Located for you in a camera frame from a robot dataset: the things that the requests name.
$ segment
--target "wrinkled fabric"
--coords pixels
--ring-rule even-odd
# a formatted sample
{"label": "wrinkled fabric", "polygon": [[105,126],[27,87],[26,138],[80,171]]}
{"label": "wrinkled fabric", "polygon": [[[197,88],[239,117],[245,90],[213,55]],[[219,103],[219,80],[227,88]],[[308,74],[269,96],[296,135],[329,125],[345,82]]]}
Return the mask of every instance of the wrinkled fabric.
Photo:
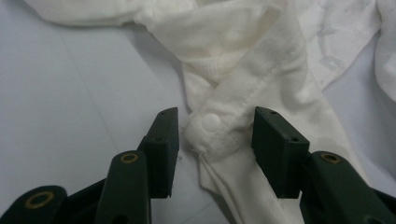
{"label": "wrinkled fabric", "polygon": [[396,101],[396,1],[379,0],[381,36],[375,49],[375,76],[379,86]]}
{"label": "wrinkled fabric", "polygon": [[250,148],[256,105],[282,114],[310,142],[348,159],[367,181],[321,90],[341,76],[380,26],[375,1],[25,0],[65,25],[141,23],[181,61],[192,113],[183,132],[201,183],[238,223],[303,223],[279,200]]}

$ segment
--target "white button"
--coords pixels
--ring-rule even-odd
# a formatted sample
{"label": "white button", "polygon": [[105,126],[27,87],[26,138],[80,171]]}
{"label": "white button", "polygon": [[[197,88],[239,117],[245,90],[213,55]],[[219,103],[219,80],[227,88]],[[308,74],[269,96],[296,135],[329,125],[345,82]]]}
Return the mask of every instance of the white button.
{"label": "white button", "polygon": [[214,132],[220,126],[220,118],[215,114],[207,114],[202,120],[202,126],[208,132]]}

